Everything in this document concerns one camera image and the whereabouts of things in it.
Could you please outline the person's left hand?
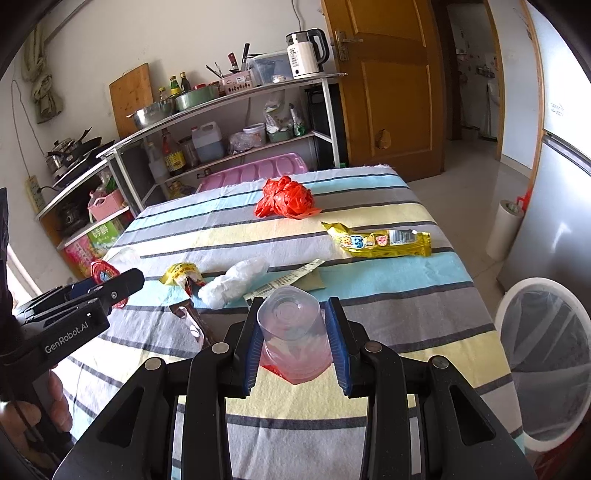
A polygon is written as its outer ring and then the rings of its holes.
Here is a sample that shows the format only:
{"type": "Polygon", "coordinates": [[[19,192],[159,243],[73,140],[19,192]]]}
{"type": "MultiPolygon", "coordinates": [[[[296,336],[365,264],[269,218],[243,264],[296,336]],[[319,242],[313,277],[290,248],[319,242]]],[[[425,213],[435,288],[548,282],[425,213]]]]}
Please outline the person's left hand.
{"type": "MultiPolygon", "coordinates": [[[[72,427],[72,416],[63,393],[63,384],[52,370],[49,371],[48,392],[53,400],[50,410],[52,422],[58,430],[69,432],[72,427]]],[[[16,449],[27,459],[40,464],[43,455],[30,448],[25,435],[27,426],[19,415],[17,407],[31,426],[41,420],[41,411],[33,404],[23,401],[2,402],[1,425],[16,449]]]]}

